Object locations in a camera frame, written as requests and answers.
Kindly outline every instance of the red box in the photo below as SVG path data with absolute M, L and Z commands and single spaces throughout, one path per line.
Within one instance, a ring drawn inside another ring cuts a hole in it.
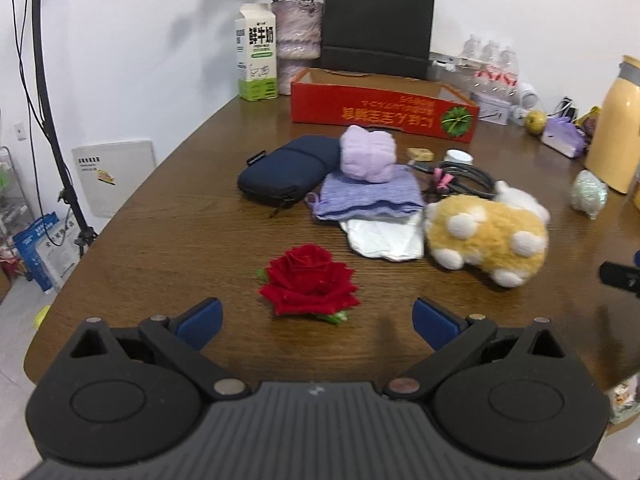
M 478 105 L 443 83 L 310 68 L 291 85 L 295 123 L 395 129 L 469 142 Z

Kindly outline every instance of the blue gripper pad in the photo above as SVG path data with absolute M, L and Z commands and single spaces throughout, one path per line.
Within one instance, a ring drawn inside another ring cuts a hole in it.
M 412 320 L 414 330 L 435 351 L 457 337 L 466 326 L 465 321 L 422 298 L 415 300 Z
M 175 336 L 195 350 L 202 350 L 221 328 L 222 303 L 217 298 L 207 298 L 169 323 Z

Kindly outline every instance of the tiled floor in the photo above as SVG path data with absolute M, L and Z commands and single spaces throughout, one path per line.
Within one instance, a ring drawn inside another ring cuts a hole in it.
M 53 298 L 35 282 L 18 280 L 0 304 L 0 480 L 17 480 L 40 460 L 24 423 L 33 384 L 22 361 L 35 332 L 33 317 Z M 594 460 L 615 480 L 638 480 L 640 420 L 605 437 Z
M 54 297 L 21 278 L 0 304 L 0 480 L 16 480 L 40 461 L 24 422 L 33 383 L 22 361 L 35 333 L 33 317 Z

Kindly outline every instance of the yellow thermos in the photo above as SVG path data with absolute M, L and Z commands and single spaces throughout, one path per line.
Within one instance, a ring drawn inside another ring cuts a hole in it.
M 587 169 L 620 193 L 628 193 L 640 163 L 640 60 L 623 56 L 620 74 L 602 105 L 587 156 Z

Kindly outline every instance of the purple towel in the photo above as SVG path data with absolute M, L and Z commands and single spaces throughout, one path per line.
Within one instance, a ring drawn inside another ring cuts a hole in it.
M 349 126 L 340 137 L 340 169 L 354 180 L 389 182 L 396 164 L 396 142 L 387 132 Z
M 368 184 L 348 178 L 340 171 L 327 176 L 316 202 L 306 201 L 319 220 L 348 220 L 409 216 L 424 207 L 420 186 L 407 166 L 396 164 L 391 181 Z

